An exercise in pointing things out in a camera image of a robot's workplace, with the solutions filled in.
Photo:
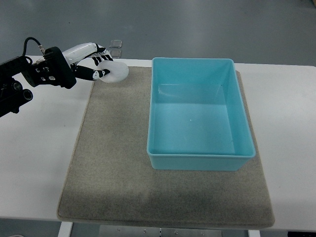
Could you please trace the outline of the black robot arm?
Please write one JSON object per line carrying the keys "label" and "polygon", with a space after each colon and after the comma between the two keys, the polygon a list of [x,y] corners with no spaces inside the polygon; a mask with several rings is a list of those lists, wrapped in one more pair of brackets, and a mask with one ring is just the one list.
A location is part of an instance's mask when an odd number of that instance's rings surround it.
{"label": "black robot arm", "polygon": [[26,72],[32,66],[32,59],[26,55],[27,44],[32,40],[37,43],[41,53],[45,53],[42,44],[34,37],[28,37],[24,41],[21,56],[10,59],[0,65],[0,116],[8,113],[19,113],[19,108],[33,99],[29,89],[13,77],[19,73]]}

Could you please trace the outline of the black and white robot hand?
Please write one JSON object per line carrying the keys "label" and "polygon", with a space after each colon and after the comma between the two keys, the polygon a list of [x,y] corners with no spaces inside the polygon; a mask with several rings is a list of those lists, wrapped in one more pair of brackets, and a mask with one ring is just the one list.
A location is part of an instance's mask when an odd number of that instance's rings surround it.
{"label": "black and white robot hand", "polygon": [[72,88],[77,78],[95,81],[103,79],[110,70],[101,68],[102,62],[112,62],[109,51],[96,43],[83,43],[68,50],[48,48],[35,66],[38,67],[40,82],[54,86]]}

